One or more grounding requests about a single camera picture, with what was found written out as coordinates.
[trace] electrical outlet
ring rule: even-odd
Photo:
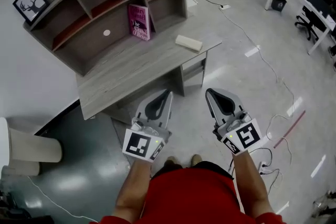
[[[263,173],[264,172],[264,165],[266,165],[266,162],[260,162],[258,165],[258,173]]]

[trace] shelf unit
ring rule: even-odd
[[[98,61],[119,40],[131,37],[129,4],[149,8],[153,32],[187,18],[186,0],[54,0],[32,26],[25,23],[24,27],[57,58],[85,76],[93,59]]]

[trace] white cable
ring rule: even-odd
[[[225,15],[225,13],[224,13],[224,11],[223,10],[221,10],[221,9],[219,9],[223,14],[224,14],[224,16],[225,16],[225,18],[227,18],[231,23],[233,23],[235,26],[237,26],[237,27],[239,27],[243,32],[244,32],[244,34],[245,34],[245,36],[250,40],[250,42],[258,49],[258,52],[259,52],[259,54],[260,54],[260,57],[262,58],[262,60],[272,69],[272,71],[274,72],[274,74],[275,74],[275,77],[276,77],[276,80],[277,80],[277,83],[279,82],[279,78],[278,78],[278,75],[277,75],[277,73],[275,72],[275,70],[274,70],[274,68],[271,66],[271,64],[268,62],[268,61],[266,61],[265,59],[264,59],[264,57],[263,57],[263,55],[261,54],[261,51],[260,51],[260,49],[258,48],[258,46],[255,44],[255,42],[248,36],[248,34],[245,32],[245,30],[242,28],[242,27],[240,27],[238,24],[236,24],[235,22],[233,22],[230,18],[228,18],[226,15]],[[275,119],[276,117],[282,117],[282,118],[284,118],[284,119],[286,119],[286,120],[289,120],[289,119],[291,119],[292,117],[293,117],[293,114],[294,114],[294,102],[295,102],[295,96],[294,96],[294,94],[293,94],[293,92],[288,88],[288,86],[286,85],[286,83],[285,83],[285,81],[284,80],[282,80],[282,82],[283,82],[283,84],[285,85],[285,87],[287,88],[287,90],[291,93],[291,95],[293,96],[293,104],[292,104],[292,114],[291,114],[291,116],[289,117],[289,118],[287,118],[287,117],[285,117],[285,116],[283,116],[283,115],[280,115],[280,114],[276,114],[276,115],[274,115],[271,119],[270,119],[270,121],[269,121],[269,125],[268,125],[268,127],[267,127],[267,130],[266,130],[266,136],[267,136],[267,138],[269,139],[269,140],[271,140],[271,141],[279,141],[280,139],[284,139],[285,141],[286,141],[286,143],[287,143],[287,148],[288,148],[288,152],[289,152],[289,154],[290,154],[290,162],[289,162],[289,166],[291,166],[291,164],[292,164],[292,157],[293,157],[293,154],[292,154],[292,152],[291,152],[291,150],[289,149],[289,143],[288,143],[288,140],[285,138],[285,137],[283,137],[283,136],[281,136],[281,137],[278,137],[278,138],[276,138],[276,139],[271,139],[269,136],[268,136],[268,130],[269,130],[269,128],[271,127],[271,125],[272,125],[272,122],[273,122],[273,119]]]
[[[275,186],[275,184],[274,184],[275,181],[274,181],[274,183],[273,183],[273,187],[274,187],[274,188],[280,188],[281,183],[282,183],[282,181],[283,181],[283,174],[282,174],[282,172],[280,172],[280,169],[274,169],[274,170],[263,169],[263,171],[267,171],[267,172],[269,172],[269,174],[273,173],[275,170],[278,170],[279,174],[281,175],[281,181],[280,181],[280,183],[279,183],[279,186]]]
[[[50,198],[49,198],[49,197],[48,197],[48,196],[47,196],[47,195],[40,189],[39,186],[37,186],[37,185],[32,181],[32,179],[30,178],[30,176],[27,176],[27,177],[29,178],[30,182],[31,182],[35,187],[37,187],[37,188],[39,189],[39,191],[40,191],[46,198],[48,198],[54,205],[56,205],[57,207],[63,209],[66,213],[68,213],[68,214],[71,215],[72,217],[74,217],[74,218],[86,218],[86,219],[89,219],[89,220],[92,220],[92,221],[98,223],[98,221],[96,221],[96,220],[94,220],[94,219],[92,219],[92,218],[88,218],[88,217],[85,217],[85,216],[80,216],[80,217],[75,216],[75,215],[73,215],[72,213],[70,213],[68,210],[64,209],[62,206],[59,206],[57,203],[55,203],[53,200],[51,200],[51,199],[50,199]]]

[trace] picture frame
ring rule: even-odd
[[[15,0],[13,5],[27,24],[32,25],[49,4],[47,0]]]

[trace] red shirt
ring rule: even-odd
[[[128,224],[103,217],[101,224]],[[283,224],[273,213],[253,219],[240,211],[233,181],[207,169],[179,169],[150,182],[141,219],[136,224],[257,223]]]

